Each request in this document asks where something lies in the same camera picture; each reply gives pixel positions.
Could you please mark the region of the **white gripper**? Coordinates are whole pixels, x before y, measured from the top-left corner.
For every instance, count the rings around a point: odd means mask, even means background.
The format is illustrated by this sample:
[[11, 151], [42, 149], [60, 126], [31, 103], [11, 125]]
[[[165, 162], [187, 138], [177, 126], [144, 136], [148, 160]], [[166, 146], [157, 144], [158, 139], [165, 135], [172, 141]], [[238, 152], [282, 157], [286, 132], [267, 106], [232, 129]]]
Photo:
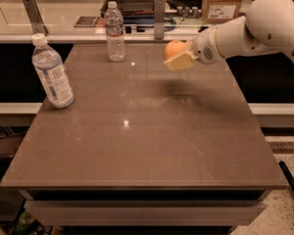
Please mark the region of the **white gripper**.
[[216, 36], [215, 26], [204, 29], [196, 37], [186, 41], [187, 51], [165, 60], [165, 67], [170, 71], [181, 71], [192, 68], [195, 61], [206, 65], [220, 62], [223, 56], [218, 50]]

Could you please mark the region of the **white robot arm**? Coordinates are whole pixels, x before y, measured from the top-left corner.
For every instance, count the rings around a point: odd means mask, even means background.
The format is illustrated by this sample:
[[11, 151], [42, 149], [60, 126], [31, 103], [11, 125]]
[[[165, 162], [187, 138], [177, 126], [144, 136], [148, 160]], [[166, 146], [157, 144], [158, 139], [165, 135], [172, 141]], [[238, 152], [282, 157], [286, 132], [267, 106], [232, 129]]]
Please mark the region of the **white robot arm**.
[[283, 53], [294, 64], [294, 2], [255, 0], [246, 14], [212, 25], [165, 57], [170, 71], [190, 69], [195, 62], [215, 64], [235, 56]]

